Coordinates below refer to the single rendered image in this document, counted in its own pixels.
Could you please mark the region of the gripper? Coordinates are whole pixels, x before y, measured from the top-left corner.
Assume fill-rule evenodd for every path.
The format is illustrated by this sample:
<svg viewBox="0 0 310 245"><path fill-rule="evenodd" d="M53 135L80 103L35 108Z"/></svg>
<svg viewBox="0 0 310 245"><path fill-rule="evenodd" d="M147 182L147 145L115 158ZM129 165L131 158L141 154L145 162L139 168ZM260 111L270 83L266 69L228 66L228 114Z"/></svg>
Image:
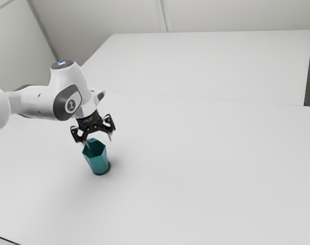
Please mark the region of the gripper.
<svg viewBox="0 0 310 245"><path fill-rule="evenodd" d="M109 140L112 141L112 135L116 131L116 126L111 114L106 114L101 118L99 112L95 110L89 116L76 119L78 126L71 126L70 132L76 143L82 143L90 149L88 142L89 133L94 133L98 130L106 133Z"/></svg>

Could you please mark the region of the teal faceted mug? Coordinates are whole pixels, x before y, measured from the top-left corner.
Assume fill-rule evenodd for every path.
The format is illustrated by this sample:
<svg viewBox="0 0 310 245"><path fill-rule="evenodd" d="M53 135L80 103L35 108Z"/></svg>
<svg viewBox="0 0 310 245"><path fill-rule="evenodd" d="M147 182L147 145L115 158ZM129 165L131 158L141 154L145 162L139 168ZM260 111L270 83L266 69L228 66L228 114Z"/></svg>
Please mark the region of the teal faceted mug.
<svg viewBox="0 0 310 245"><path fill-rule="evenodd" d="M94 174L104 175L110 170L106 146L98 139L88 139L82 154Z"/></svg>

